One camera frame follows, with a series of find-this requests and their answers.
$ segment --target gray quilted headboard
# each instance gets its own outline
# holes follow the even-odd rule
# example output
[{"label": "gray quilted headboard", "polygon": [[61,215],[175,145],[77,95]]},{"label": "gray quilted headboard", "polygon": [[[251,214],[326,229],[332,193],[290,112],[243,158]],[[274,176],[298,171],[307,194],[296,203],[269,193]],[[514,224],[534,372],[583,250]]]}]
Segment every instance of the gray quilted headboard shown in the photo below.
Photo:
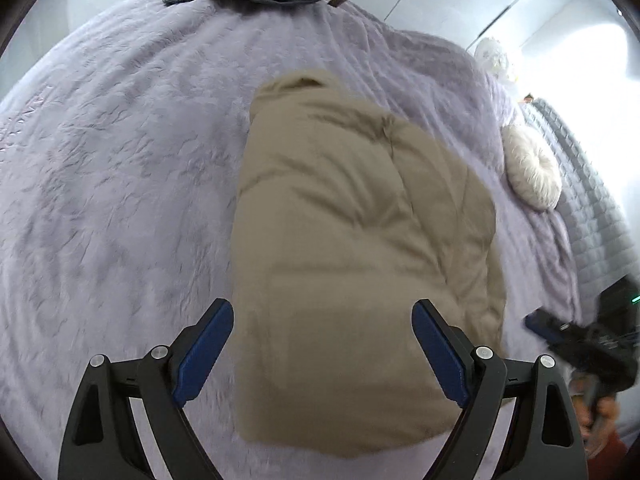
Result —
[{"label": "gray quilted headboard", "polygon": [[626,274],[638,279],[638,256],[628,226],[580,143],[544,99],[522,105],[525,121],[554,151],[562,173],[556,208],[564,219],[578,272],[584,322],[596,316],[596,299]]}]

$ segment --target blue gripper pad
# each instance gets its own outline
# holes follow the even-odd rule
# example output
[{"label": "blue gripper pad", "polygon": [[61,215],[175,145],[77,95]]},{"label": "blue gripper pad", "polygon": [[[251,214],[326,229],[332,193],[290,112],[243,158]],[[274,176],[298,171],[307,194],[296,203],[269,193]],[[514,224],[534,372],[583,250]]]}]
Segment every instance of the blue gripper pad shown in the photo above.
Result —
[{"label": "blue gripper pad", "polygon": [[411,323],[418,343],[445,396],[456,402],[460,408],[465,408],[470,397],[466,386],[465,367],[447,337],[421,302],[414,305]]},{"label": "blue gripper pad", "polygon": [[173,396],[180,408],[200,393],[233,327],[234,310],[224,300],[178,365]]}]

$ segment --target human hand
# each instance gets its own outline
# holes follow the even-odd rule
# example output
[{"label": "human hand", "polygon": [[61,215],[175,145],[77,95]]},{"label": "human hand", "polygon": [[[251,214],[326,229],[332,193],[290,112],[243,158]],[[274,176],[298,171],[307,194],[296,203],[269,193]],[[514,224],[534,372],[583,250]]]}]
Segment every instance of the human hand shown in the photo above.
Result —
[{"label": "human hand", "polygon": [[593,380],[596,380],[594,376],[575,373],[569,384],[587,458],[593,458],[604,449],[611,435],[616,431],[616,421],[620,416],[620,405],[616,399],[603,397],[596,407],[598,417],[595,421],[593,420],[591,407],[584,402],[583,397],[586,390],[593,388]]},{"label": "human hand", "polygon": [[575,415],[578,418],[578,424],[580,425],[582,438],[585,440],[591,438],[592,430],[598,431],[597,437],[606,443],[611,434],[616,430],[616,421],[620,416],[620,405],[616,402],[616,399],[613,397],[603,397],[599,400],[598,414],[602,422],[598,425],[598,428],[591,427],[593,424],[591,410],[585,405],[582,396],[572,397],[572,402],[574,404]]}]

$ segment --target fluffy white pillow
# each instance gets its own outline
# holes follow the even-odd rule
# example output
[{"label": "fluffy white pillow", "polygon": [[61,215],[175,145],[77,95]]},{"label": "fluffy white pillow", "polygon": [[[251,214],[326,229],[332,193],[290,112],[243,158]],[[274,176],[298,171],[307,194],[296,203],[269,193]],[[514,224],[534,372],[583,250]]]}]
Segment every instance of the fluffy white pillow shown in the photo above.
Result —
[{"label": "fluffy white pillow", "polygon": [[549,145],[524,124],[502,128],[505,167],[513,190],[531,207],[553,209],[562,192],[560,168]]}]

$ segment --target bed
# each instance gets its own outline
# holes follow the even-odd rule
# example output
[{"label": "bed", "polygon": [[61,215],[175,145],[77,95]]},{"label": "bed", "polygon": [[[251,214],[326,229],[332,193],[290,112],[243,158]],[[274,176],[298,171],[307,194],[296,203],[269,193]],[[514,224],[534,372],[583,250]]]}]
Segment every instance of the bed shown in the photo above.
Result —
[{"label": "bed", "polygon": [[[520,111],[462,49],[394,31],[350,3],[127,0],[58,44],[0,104],[0,416],[44,480],[56,477],[92,355],[141,356],[230,298],[248,107],[259,85],[299,68],[327,69],[432,132],[488,188],[508,357],[544,351],[522,325],[537,307],[581,320],[561,216],[533,211],[506,180],[500,127]],[[446,437],[352,460],[250,445],[234,433],[232,368],[224,352],[186,407],[224,478],[421,478]],[[480,479],[491,477],[510,409]],[[151,441],[148,428],[141,436]],[[157,449],[146,449],[167,478]]]}]

